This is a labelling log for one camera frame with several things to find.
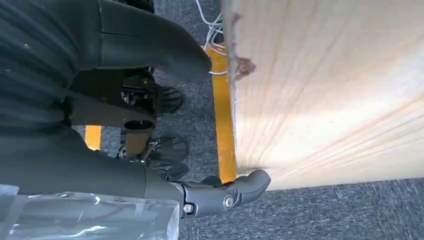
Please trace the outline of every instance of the yellow stripe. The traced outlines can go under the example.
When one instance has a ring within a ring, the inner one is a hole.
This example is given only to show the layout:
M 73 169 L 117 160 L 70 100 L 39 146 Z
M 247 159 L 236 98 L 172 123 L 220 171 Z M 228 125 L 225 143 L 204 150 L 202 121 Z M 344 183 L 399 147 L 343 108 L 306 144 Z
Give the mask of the yellow stripe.
M 213 72 L 223 72 L 227 69 L 227 58 L 225 56 L 210 49 L 208 49 L 208 55 L 212 60 Z M 212 79 L 219 177 L 223 183 L 227 183 L 236 179 L 230 87 L 227 75 L 213 75 Z
M 100 150 L 102 139 L 102 126 L 85 126 L 85 143 L 91 150 Z

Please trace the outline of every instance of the light wood panel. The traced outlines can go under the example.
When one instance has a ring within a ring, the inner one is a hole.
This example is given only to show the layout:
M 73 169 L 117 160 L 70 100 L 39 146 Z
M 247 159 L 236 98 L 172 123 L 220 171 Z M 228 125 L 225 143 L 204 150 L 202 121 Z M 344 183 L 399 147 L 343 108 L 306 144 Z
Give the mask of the light wood panel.
M 423 0 L 223 2 L 239 173 L 424 177 Z

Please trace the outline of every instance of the screw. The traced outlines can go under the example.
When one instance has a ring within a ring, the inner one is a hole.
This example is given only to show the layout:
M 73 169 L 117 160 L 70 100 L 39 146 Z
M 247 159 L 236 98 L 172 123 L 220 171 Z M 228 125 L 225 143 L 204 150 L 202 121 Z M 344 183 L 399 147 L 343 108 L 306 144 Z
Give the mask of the screw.
M 227 210 L 230 209 L 230 208 L 232 208 L 233 205 L 234 205 L 234 198 L 233 198 L 233 196 L 230 195 L 230 194 L 225 195 L 224 201 L 223 201 L 223 205 L 224 205 L 224 208 L 227 209 Z
M 186 204 L 182 210 L 186 214 L 192 214 L 195 211 L 195 207 L 191 204 Z

